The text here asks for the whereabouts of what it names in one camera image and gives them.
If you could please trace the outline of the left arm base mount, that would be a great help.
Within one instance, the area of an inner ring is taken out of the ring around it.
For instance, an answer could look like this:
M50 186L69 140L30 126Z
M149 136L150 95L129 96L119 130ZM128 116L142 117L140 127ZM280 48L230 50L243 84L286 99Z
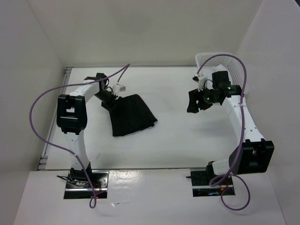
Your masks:
M83 178L72 178L71 175L68 174L68 176L57 175L57 177L66 182L64 199L93 198L91 185L85 176ZM95 189L97 199L107 198L108 178L108 171L92 171L90 179Z

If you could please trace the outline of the black skirt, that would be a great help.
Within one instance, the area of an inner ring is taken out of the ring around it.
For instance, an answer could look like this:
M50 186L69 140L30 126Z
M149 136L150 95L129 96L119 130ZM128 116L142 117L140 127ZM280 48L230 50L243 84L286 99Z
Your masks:
M114 137L142 131L153 127L158 121L138 94L118 98L109 109L109 114Z

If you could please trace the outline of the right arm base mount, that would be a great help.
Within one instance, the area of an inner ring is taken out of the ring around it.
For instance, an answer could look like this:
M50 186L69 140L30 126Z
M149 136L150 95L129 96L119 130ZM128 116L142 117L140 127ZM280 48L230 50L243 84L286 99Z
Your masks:
M210 179L203 168L191 169L190 175L186 178L191 181L193 197L221 196L224 191L224 195L235 195L232 178L227 178L219 186L211 187Z

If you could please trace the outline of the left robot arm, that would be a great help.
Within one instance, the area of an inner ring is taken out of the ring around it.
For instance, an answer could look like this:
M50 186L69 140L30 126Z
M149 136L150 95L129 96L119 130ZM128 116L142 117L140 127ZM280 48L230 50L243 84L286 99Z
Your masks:
M118 96L112 90L107 90L108 83L109 79L105 74L97 73L95 77L86 77L83 85L76 90L69 94L60 94L58 97L57 126L66 137L68 149L81 160L81 162L77 159L72 160L69 179L77 181L85 188L93 183L90 161L84 143L84 129L88 122L86 103L95 96L105 109L110 110Z

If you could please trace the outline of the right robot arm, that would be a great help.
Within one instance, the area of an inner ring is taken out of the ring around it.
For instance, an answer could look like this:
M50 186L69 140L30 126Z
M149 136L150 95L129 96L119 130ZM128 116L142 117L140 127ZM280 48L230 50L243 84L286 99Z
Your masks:
M258 131L242 95L242 87L231 83L226 70L195 75L193 80L198 87L188 93L187 112L198 113L214 104L220 104L237 137L237 147L227 159L208 163L206 181L216 184L222 175L266 172L275 147L272 141L267 141Z

